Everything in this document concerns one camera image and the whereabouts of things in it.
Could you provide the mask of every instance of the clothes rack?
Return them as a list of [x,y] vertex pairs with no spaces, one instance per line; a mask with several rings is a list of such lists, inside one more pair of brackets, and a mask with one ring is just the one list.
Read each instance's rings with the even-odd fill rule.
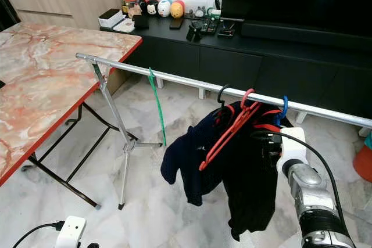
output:
[[[102,63],[110,67],[122,69],[125,71],[130,71],[133,73],[142,74],[145,76],[150,76],[150,71],[142,67],[133,66],[133,65],[125,64],[125,63],[119,63],[119,62],[115,62],[109,59],[104,59],[104,58],[92,56],[92,55],[86,55],[83,53],[77,53],[76,57],[80,59],[85,59],[88,63],[92,64],[94,73],[96,74],[97,79],[100,83],[99,89],[101,90],[103,96],[105,97],[109,107],[111,108],[111,111],[116,118],[120,133],[123,136],[124,141],[125,141],[125,146],[124,146],[125,162],[124,162],[124,169],[123,169],[123,184],[121,187],[121,196],[120,196],[120,202],[118,206],[118,208],[121,210],[124,206],[124,192],[125,192],[125,187],[126,187],[127,170],[129,168],[128,165],[129,165],[129,158],[130,158],[131,152],[136,147],[160,147],[162,144],[161,143],[139,143],[135,139],[131,139],[128,136],[127,130],[124,126],[123,120],[120,117],[119,111],[117,110],[117,107],[111,97],[111,94],[109,93],[107,89],[107,77],[104,77],[102,75],[98,67],[98,63]],[[189,85],[191,87],[203,88],[203,89],[213,91],[213,92],[219,92],[219,90],[221,90],[222,88],[222,86],[220,85],[210,84],[208,82],[203,82],[203,81],[198,81],[198,80],[193,80],[191,78],[180,77],[180,76],[167,74],[167,73],[163,73],[159,71],[152,71],[152,72],[153,72],[153,75],[157,79],[172,81],[172,82],[176,82],[179,84]],[[232,96],[236,96],[236,97],[243,97],[246,94],[245,91],[233,89],[233,88],[226,88],[224,90],[224,93],[232,95]],[[252,101],[259,101],[259,102],[281,106],[281,107],[283,107],[284,105],[284,101],[282,99],[265,96],[261,94],[256,94],[256,93],[249,94],[248,99]],[[345,122],[345,123],[349,123],[353,125],[358,125],[358,126],[362,126],[366,128],[372,128],[372,120],[363,118],[363,117],[352,116],[350,114],[334,112],[332,110],[326,110],[326,109],[322,109],[319,107],[304,105],[304,104],[290,102],[290,101],[288,102],[288,108],[299,110],[301,112],[306,112],[306,113],[309,113],[315,116],[325,117],[325,118],[329,118],[329,119],[333,119],[333,120],[337,120],[337,121],[341,121],[341,122]]]
[[[125,63],[119,63],[119,62],[115,62],[109,59],[104,59],[104,58],[100,58],[100,57],[96,57],[92,55],[86,55],[83,53],[77,53],[76,57],[89,60],[90,62],[93,62],[93,63],[102,63],[102,64],[105,64],[105,65],[108,65],[114,68],[122,69],[125,71],[129,71],[129,72],[133,72],[133,73],[137,73],[137,74],[141,74],[145,76],[150,75],[150,72],[148,69],[138,67],[138,66],[133,66],[133,65],[125,64]],[[153,73],[155,77],[158,79],[172,81],[172,82],[176,82],[176,83],[184,84],[184,85],[189,85],[190,87],[203,88],[203,89],[213,91],[213,92],[219,92],[219,90],[222,88],[222,86],[220,85],[210,84],[208,82],[193,80],[191,78],[180,77],[180,76],[176,76],[172,74],[167,74],[164,72],[153,71]],[[229,95],[241,98],[244,96],[245,91],[234,89],[234,88],[226,88],[224,90],[224,94],[229,94]],[[284,105],[284,102],[282,99],[271,97],[271,96],[265,96],[261,94],[256,94],[256,93],[249,94],[248,99],[252,101],[259,101],[259,102],[263,102],[263,103],[271,104],[275,106],[280,106],[280,107],[283,107]],[[337,120],[340,122],[345,122],[345,123],[349,123],[349,124],[353,124],[353,125],[361,126],[365,128],[372,128],[372,119],[368,119],[368,118],[353,116],[351,114],[346,114],[346,113],[335,112],[333,110],[322,109],[320,107],[304,105],[304,104],[296,103],[292,101],[288,101],[288,108],[297,110],[299,112],[312,114],[314,116],[329,118],[332,120]]]

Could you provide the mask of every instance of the clothes hanger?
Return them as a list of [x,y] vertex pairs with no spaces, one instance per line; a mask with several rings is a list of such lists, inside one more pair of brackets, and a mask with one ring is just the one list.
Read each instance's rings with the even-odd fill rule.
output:
[[221,100],[221,95],[223,91],[229,87],[230,85],[226,84],[220,89],[217,95],[217,102],[221,104],[221,108],[216,109],[215,112],[213,113],[216,124],[219,125],[220,123],[227,123],[225,124],[226,127],[229,127],[231,125],[231,122],[233,121],[235,115],[235,109],[230,105],[225,106],[225,100]]
[[214,113],[213,113],[213,115],[214,116],[216,116],[224,107],[225,107],[225,100],[221,100],[221,94],[222,94],[222,92],[226,89],[226,88],[229,88],[230,87],[230,84],[226,84],[226,85],[224,85],[221,89],[220,89],[220,91],[219,91],[219,93],[218,93],[218,95],[217,95],[217,102],[219,103],[219,104],[221,104],[221,108],[219,108],[219,109],[217,109]]
[[222,92],[226,89],[226,88],[229,88],[230,87],[230,84],[226,84],[224,85],[220,91],[219,91],[219,94],[217,95],[217,102],[221,104],[221,109],[224,107],[225,105],[225,100],[221,100],[221,94]]
[[255,124],[253,123],[253,127],[256,129],[267,129],[273,132],[280,132],[280,125],[281,120],[285,117],[288,111],[288,97],[286,95],[283,96],[284,107],[283,110],[275,109],[269,110],[265,112],[261,117],[268,115],[268,114],[276,114],[274,118],[274,124]]
[[278,126],[280,126],[281,120],[287,114],[287,111],[288,111],[288,96],[286,96],[286,95],[283,96],[283,102],[284,102],[283,111],[282,111],[281,114],[277,114],[277,116],[275,118],[275,124],[277,124]]
[[251,106],[247,107],[245,105],[246,99],[249,94],[254,92],[254,89],[249,89],[245,92],[241,102],[240,108],[242,112],[237,116],[232,126],[220,137],[220,139],[215,143],[215,145],[208,152],[205,161],[203,161],[199,166],[199,171],[202,171],[206,166],[218,155],[219,151],[229,142],[229,140],[239,131],[239,129],[256,113],[256,111],[261,107],[261,103],[255,101]]

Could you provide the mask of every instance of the cabinet door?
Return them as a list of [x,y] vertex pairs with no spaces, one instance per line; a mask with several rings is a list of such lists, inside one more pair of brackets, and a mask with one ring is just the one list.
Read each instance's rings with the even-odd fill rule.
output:
[[262,57],[201,47],[200,77],[213,84],[247,90],[254,86]]
[[372,118],[372,70],[340,69],[319,106]]
[[145,37],[125,63],[198,79],[199,47]]
[[265,57],[255,89],[259,94],[317,105],[331,84],[337,68],[318,63]]

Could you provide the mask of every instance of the red table edge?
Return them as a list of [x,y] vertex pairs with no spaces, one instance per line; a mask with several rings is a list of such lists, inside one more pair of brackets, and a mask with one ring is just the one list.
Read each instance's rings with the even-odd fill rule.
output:
[[[132,54],[132,52],[141,45],[143,39],[141,39],[119,60],[119,62],[123,62]],[[110,74],[114,72],[116,68],[111,68]],[[28,151],[20,158],[18,161],[11,166],[10,169],[0,178],[0,186],[4,184],[5,181],[26,161],[32,153],[46,140],[65,120],[98,88],[99,82],[94,84],[84,95],[81,97],[55,124],[53,124],[45,134],[36,142],[34,143]]]

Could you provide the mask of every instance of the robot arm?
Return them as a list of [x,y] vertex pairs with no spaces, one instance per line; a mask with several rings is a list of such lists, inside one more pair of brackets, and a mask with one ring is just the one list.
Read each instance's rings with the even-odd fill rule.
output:
[[[305,141],[303,129],[299,127],[283,128],[281,132]],[[326,188],[326,181],[308,165],[306,147],[284,136],[281,142],[282,153],[277,170],[288,178],[295,199],[302,247],[355,248]]]

